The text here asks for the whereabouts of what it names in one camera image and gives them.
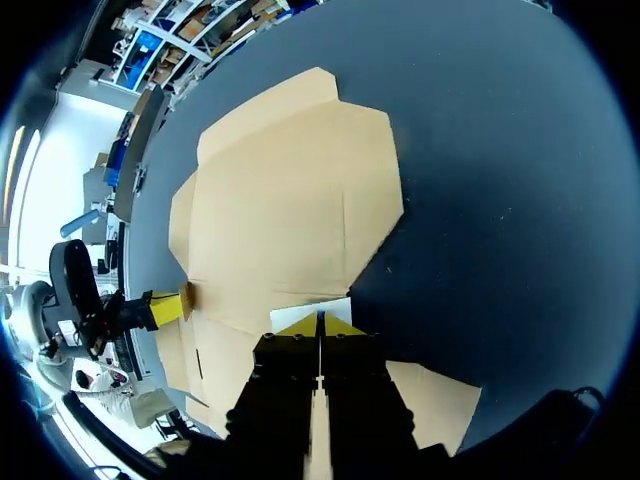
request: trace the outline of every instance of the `person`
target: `person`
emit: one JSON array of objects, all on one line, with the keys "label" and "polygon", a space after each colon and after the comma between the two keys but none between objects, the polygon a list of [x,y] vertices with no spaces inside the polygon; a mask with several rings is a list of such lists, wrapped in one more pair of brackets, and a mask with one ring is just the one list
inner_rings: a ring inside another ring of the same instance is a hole
[{"label": "person", "polygon": [[163,389],[136,394],[131,385],[126,385],[126,377],[114,370],[95,378],[77,370],[76,382],[80,388],[89,390],[79,392],[80,398],[95,398],[107,412],[133,427],[146,428],[176,409]]}]

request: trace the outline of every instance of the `dark gray table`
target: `dark gray table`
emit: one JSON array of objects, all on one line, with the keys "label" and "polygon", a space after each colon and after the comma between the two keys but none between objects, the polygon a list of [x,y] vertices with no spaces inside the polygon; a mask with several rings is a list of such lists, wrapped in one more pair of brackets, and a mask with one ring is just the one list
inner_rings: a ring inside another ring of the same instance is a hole
[{"label": "dark gray table", "polygon": [[[198,136],[303,70],[388,112],[405,214],[352,289],[395,358],[484,388],[465,446],[553,388],[606,391],[638,307],[637,158],[577,36],[516,0],[334,0],[225,60],[150,145],[132,294],[185,279],[167,248]],[[149,358],[157,354],[147,345]]]}]

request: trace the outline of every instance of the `black cable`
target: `black cable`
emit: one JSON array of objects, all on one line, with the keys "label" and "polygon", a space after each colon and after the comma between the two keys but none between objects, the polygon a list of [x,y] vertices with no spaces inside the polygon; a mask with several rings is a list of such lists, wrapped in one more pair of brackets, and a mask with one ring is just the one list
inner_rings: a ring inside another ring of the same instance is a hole
[{"label": "black cable", "polygon": [[178,295],[180,295],[180,294],[179,293],[171,293],[169,295],[161,295],[159,297],[152,296],[151,300],[161,300],[163,298],[177,297]]}]

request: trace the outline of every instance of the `white shirt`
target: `white shirt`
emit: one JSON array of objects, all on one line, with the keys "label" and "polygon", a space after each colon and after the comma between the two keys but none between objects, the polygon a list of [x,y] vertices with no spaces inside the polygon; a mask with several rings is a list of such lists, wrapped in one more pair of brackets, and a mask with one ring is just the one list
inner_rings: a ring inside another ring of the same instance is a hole
[{"label": "white shirt", "polygon": [[91,384],[90,391],[94,393],[105,393],[97,400],[102,404],[104,409],[114,417],[122,420],[128,425],[136,426],[131,409],[130,397],[121,392],[111,392],[113,390],[111,384],[113,378],[109,373],[105,372],[96,376]]}]

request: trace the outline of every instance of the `yellow component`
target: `yellow component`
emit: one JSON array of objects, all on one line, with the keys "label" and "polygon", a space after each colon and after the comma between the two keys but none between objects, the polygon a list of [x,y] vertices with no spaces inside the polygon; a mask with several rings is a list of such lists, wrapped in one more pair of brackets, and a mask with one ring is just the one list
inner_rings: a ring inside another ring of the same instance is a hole
[{"label": "yellow component", "polygon": [[313,312],[306,317],[304,317],[299,322],[294,323],[290,327],[285,328],[284,330],[280,330],[278,335],[284,335],[287,337],[292,337],[296,334],[304,335],[305,337],[315,337],[316,336],[316,324],[318,320],[318,314]]},{"label": "yellow component", "polygon": [[184,315],[182,300],[178,293],[153,292],[149,308],[158,327],[173,322]]},{"label": "yellow component", "polygon": [[344,323],[331,313],[324,314],[324,331],[327,337],[333,337],[339,333],[344,335],[366,335],[362,330]]},{"label": "yellow component", "polygon": [[[278,335],[293,336],[296,334],[304,335],[305,337],[313,337],[316,334],[318,314],[316,312],[307,315],[302,320],[294,323],[290,327],[285,328],[278,332]],[[344,335],[366,335],[362,330],[358,330],[351,325],[344,323],[331,313],[324,314],[324,328],[328,337],[335,336],[339,333]]]}]

